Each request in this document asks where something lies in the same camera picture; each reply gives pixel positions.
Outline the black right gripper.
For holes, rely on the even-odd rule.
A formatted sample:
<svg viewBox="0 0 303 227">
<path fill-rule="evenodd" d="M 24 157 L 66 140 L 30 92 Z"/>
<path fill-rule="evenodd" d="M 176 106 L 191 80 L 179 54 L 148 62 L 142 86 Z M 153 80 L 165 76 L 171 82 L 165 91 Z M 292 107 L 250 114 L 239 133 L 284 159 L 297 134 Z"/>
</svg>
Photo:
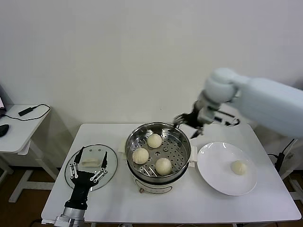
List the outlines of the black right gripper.
<svg viewBox="0 0 303 227">
<path fill-rule="evenodd" d="M 186 124 L 196 131 L 191 136 L 191 139 L 197 138 L 204 134 L 204 124 L 198 120 L 198 112 L 192 111 L 191 113 L 182 113 L 173 119 L 173 125 L 179 126 L 181 124 Z"/>
</svg>

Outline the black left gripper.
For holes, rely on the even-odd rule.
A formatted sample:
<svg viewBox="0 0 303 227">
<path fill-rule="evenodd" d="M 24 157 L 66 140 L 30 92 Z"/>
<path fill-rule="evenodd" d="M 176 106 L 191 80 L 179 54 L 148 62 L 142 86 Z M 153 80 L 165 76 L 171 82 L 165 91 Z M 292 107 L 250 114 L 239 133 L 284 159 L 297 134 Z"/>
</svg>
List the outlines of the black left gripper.
<svg viewBox="0 0 303 227">
<path fill-rule="evenodd" d="M 82 153 L 85 147 L 82 147 L 76 154 L 74 161 L 69 163 L 70 178 L 74 184 L 74 188 L 71 197 L 65 203 L 65 207 L 86 210 L 88 193 L 91 187 L 95 186 L 99 180 L 107 174 L 107 151 L 105 152 L 101 169 L 95 174 L 91 172 L 78 171 L 78 164 L 80 163 Z"/>
</svg>

